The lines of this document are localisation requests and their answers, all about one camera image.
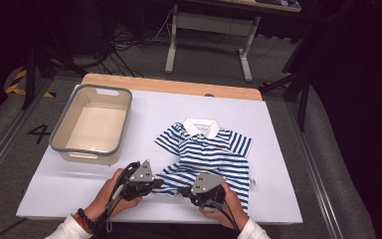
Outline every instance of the human hand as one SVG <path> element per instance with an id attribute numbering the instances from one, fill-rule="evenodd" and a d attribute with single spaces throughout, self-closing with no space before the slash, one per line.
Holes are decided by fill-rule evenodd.
<path id="1" fill-rule="evenodd" d="M 95 200 L 85 209 L 85 215 L 88 217 L 88 219 L 91 222 L 96 222 L 98 217 L 102 213 L 104 213 L 104 209 L 106 207 L 107 202 L 109 201 L 110 194 L 113 190 L 113 187 L 115 186 L 116 181 L 122 172 L 123 172 L 122 168 L 118 169 L 113 174 L 113 177 L 111 179 L 108 179 L 104 183 L 103 187 L 100 189 L 97 196 L 95 197 Z M 113 205 L 116 205 L 116 206 L 115 208 L 113 208 L 113 211 L 111 212 L 110 216 L 117 215 L 123 210 L 136 206 L 141 200 L 142 200 L 142 197 L 137 197 L 130 201 L 121 199 L 119 203 L 117 203 L 117 205 L 116 205 L 116 202 L 114 202 Z"/>
<path id="2" fill-rule="evenodd" d="M 229 205 L 230 208 L 228 208 L 228 205 L 225 205 L 223 209 L 226 213 L 228 213 L 228 215 L 231 218 L 235 218 L 238 228 L 240 229 L 240 231 L 242 231 L 245 225 L 247 224 L 249 217 L 245 213 L 243 206 L 241 205 L 241 201 L 237 196 L 237 193 L 235 193 L 226 182 L 223 182 L 222 186 L 226 192 L 226 203 Z M 228 218 L 226 218 L 226 216 L 222 214 L 222 212 L 205 211 L 202 208 L 200 208 L 200 211 L 204 214 L 206 218 L 218 220 L 222 225 L 234 229 L 234 226 L 231 224 Z"/>

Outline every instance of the white tabletop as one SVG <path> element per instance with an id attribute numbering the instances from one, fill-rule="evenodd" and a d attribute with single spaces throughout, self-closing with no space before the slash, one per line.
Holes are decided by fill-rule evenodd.
<path id="1" fill-rule="evenodd" d="M 132 91 L 130 117 L 121 145 L 120 160 L 112 165 L 65 161 L 48 147 L 17 211 L 17 216 L 65 218 L 87 207 L 104 181 L 119 167 L 150 161 L 153 173 L 177 161 L 154 140 L 175 122 L 187 118 L 216 120 L 220 127 L 251 137 L 248 156 L 249 216 L 256 222 L 300 223 L 299 207 L 265 102 Z M 150 193 L 135 208 L 112 221 L 216 223 L 206 219 L 188 198 Z"/>

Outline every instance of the white desk leg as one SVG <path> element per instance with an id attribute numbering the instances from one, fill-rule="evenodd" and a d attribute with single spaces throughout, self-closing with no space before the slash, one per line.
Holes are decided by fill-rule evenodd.
<path id="1" fill-rule="evenodd" d="M 175 4 L 173 7 L 172 15 L 172 31 L 170 35 L 170 46 L 169 52 L 167 53 L 165 73 L 171 74 L 173 71 L 173 63 L 175 62 L 175 52 L 176 52 L 176 26 L 178 21 L 178 5 Z"/>
<path id="2" fill-rule="evenodd" d="M 244 78 L 246 82 L 251 82 L 253 80 L 253 76 L 251 76 L 250 66 L 248 65 L 247 55 L 250 51 L 251 44 L 253 43 L 254 36 L 256 35 L 257 28 L 259 27 L 260 17 L 256 17 L 254 19 L 254 24 L 251 26 L 250 32 L 247 37 L 247 45 L 245 49 L 240 49 L 240 59 L 241 66 L 244 71 Z"/>

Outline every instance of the blue and white striped shirt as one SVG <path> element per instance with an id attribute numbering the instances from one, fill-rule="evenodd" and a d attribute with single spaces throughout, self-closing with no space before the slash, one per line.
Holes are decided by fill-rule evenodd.
<path id="1" fill-rule="evenodd" d="M 153 189 L 154 193 L 173 196 L 179 187 L 192 187 L 198 173 L 207 172 L 226 177 L 247 212 L 250 178 L 246 157 L 251 138 L 220 128 L 213 120 L 188 119 L 173 124 L 155 142 L 180 159 L 156 174 L 164 184 Z"/>

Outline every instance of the shirt collar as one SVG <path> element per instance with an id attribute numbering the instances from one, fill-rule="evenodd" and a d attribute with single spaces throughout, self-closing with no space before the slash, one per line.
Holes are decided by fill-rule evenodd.
<path id="1" fill-rule="evenodd" d="M 220 130 L 217 122 L 210 119 L 186 119 L 183 125 L 191 136 L 201 133 L 210 139 L 215 138 Z"/>

